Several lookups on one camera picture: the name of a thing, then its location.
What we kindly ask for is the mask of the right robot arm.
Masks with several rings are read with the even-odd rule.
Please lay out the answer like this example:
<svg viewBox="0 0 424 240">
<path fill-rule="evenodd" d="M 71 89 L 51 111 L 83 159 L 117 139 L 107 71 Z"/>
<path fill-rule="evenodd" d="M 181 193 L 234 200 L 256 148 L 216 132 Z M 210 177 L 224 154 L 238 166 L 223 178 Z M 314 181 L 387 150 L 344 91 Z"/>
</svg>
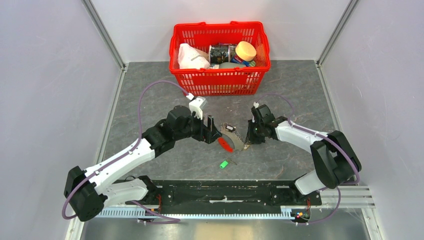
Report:
<svg viewBox="0 0 424 240">
<path fill-rule="evenodd" d="M 294 180 L 288 191 L 289 200 L 300 205 L 309 194 L 324 188 L 335 189 L 357 178 L 362 165 L 346 136 L 338 130 L 331 133 L 315 131 L 275 117 L 269 107 L 257 102 L 251 108 L 246 140 L 261 144 L 267 138 L 292 144 L 311 154 L 314 170 Z"/>
</svg>

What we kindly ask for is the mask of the keyring with red fob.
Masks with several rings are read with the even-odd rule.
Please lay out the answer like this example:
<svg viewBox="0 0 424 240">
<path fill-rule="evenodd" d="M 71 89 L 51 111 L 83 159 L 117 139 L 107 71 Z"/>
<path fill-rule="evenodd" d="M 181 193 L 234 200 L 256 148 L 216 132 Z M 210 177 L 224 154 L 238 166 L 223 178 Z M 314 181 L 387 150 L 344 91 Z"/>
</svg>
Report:
<svg viewBox="0 0 424 240">
<path fill-rule="evenodd" d="M 219 145 L 227 152 L 245 151 L 250 147 L 247 140 L 243 140 L 237 132 L 237 127 L 227 122 L 220 125 L 221 137 L 218 138 Z"/>
</svg>

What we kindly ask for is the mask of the green capped key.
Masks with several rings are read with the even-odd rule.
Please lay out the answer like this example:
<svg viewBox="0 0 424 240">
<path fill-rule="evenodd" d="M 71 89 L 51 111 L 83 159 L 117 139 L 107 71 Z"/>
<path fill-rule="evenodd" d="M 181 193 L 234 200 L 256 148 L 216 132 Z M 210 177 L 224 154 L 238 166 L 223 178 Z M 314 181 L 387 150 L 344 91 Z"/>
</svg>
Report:
<svg viewBox="0 0 424 240">
<path fill-rule="evenodd" d="M 230 159 L 226 159 L 223 162 L 220 163 L 219 168 L 220 169 L 225 169 L 228 165 L 237 165 L 236 162 L 230 160 Z"/>
</svg>

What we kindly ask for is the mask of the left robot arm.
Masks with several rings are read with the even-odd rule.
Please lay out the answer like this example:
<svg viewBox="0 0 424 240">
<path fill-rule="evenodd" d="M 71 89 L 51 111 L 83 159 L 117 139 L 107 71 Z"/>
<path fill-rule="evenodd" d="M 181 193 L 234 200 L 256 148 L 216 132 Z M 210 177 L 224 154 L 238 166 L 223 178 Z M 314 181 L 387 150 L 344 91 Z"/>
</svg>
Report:
<svg viewBox="0 0 424 240">
<path fill-rule="evenodd" d="M 85 170 L 79 166 L 69 170 L 62 217 L 86 222 L 111 205 L 140 200 L 144 204 L 152 204 L 157 198 L 157 191 L 147 180 L 136 178 L 118 182 L 118 179 L 171 150 L 179 140 L 192 138 L 211 144 L 222 136 L 211 115 L 204 119 L 198 118 L 197 114 L 197 110 L 191 111 L 178 105 L 166 118 L 148 128 L 141 137 L 114 156 Z"/>
</svg>

